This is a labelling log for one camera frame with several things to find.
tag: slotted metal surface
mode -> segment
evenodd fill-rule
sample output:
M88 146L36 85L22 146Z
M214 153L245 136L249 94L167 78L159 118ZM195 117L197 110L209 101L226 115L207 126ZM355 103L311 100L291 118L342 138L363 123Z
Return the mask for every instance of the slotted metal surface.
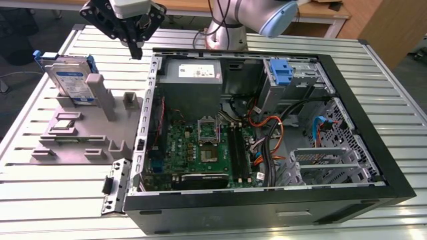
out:
M193 48L195 31L160 29L143 47L143 59L130 60L130 51L92 26L74 30L63 54L92 54L106 87L115 96L136 91L144 96L152 47ZM321 53L333 56L390 152L415 188L418 197L379 208L333 225L251 229L186 236L186 239L425 239L427 236L427 127L418 106L401 84L378 66L377 56L358 41L287 36L267 39L250 34L253 51ZM203 48L198 39L197 47ZM28 103L0 143L0 239L126 239L144 233L127 216L100 217L106 165L26 165L39 135L59 105L59 91L44 75Z

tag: motherboard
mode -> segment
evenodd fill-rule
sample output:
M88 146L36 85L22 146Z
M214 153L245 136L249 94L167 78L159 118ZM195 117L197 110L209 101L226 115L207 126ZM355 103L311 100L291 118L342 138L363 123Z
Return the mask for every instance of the motherboard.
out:
M143 179L147 191L258 186L249 154L253 128L201 121L168 126L166 156L151 159L152 173Z

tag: sticker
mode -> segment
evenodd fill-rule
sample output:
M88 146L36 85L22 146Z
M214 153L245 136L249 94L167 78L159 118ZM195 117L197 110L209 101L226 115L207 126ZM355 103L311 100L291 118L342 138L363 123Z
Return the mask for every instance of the sticker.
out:
M86 84L84 74L82 72L58 71L56 78L74 102L80 105L91 105L95 96Z
M261 114L262 113L262 109L258 106L254 106L254 111Z
M265 173L262 173L262 172L258 172L258 173L257 173L257 179L258 179L258 180L265 181L265 176L266 176Z
M214 65L182 64L178 76L180 78L215 78Z

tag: ram slot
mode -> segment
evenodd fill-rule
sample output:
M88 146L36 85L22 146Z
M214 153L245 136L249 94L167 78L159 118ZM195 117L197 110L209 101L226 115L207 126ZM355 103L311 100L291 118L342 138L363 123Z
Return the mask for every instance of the ram slot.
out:
M246 155L246 142L241 127L229 128L229 150L231 158L233 180L242 182L250 177L250 166Z

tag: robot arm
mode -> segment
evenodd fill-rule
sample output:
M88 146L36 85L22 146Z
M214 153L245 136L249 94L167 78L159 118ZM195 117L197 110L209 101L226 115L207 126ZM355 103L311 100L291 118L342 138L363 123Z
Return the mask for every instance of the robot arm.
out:
M144 42L166 19L167 8L151 0L90 0L80 15L111 38L128 47L132 59L142 59Z
M213 22L206 34L206 47L245 50L250 27L275 38L287 29L298 13L297 0L215 1ZM128 47L132 59L142 59L147 41L166 19L167 8L151 0L90 0L80 15L111 38Z
M277 38L290 26L299 10L297 0L211 1L215 5L206 37L209 49L245 50L246 27L267 38Z

